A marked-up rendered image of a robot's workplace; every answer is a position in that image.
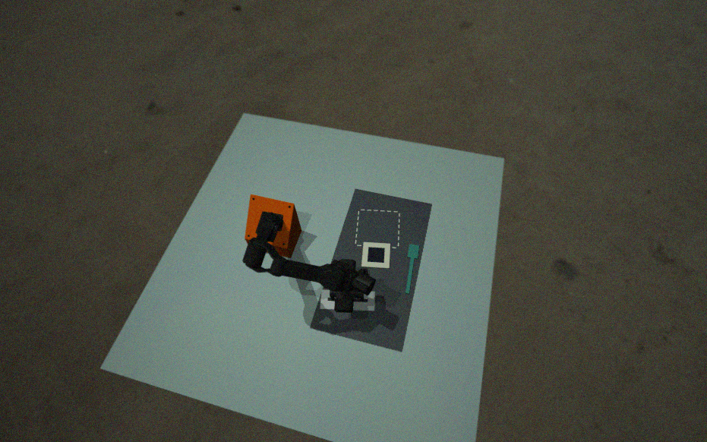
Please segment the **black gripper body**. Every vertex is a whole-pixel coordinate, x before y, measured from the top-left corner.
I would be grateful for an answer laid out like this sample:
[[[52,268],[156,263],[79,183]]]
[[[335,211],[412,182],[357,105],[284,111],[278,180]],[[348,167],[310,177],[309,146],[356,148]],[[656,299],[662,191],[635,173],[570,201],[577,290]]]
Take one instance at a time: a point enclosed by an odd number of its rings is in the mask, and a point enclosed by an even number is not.
[[[354,260],[341,259],[341,260],[339,260],[339,262],[347,263],[352,267],[352,269],[355,270],[356,262]],[[354,300],[352,300],[352,294],[350,293],[350,290],[348,293],[339,292],[340,298],[335,299],[335,307],[334,307],[335,312],[342,312],[342,313],[352,313],[353,312]]]

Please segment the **beige square tile with dark centre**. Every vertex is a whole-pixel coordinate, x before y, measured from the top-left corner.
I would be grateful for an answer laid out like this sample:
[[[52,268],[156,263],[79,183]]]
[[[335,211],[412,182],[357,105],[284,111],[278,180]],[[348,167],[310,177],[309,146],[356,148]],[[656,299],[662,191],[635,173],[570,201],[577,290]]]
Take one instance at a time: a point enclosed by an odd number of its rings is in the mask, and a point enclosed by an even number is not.
[[[390,268],[390,244],[364,242],[361,268]]]

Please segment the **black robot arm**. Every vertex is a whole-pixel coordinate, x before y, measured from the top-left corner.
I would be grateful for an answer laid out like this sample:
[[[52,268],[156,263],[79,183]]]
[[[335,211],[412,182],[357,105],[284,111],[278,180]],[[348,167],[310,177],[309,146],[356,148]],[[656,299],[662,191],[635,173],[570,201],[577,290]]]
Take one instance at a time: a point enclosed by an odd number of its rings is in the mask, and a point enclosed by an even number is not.
[[[315,266],[286,260],[280,256],[274,246],[268,242],[273,242],[277,231],[282,231],[282,218],[282,214],[262,212],[256,229],[257,237],[248,242],[242,260],[246,267],[257,273],[270,273],[272,276],[288,276],[320,283],[325,289],[334,292],[349,292],[350,289],[356,289],[366,295],[371,293],[376,279],[370,277],[365,268],[357,272],[349,264],[337,260],[333,260],[331,264]],[[266,252],[273,259],[270,269],[261,268]]]

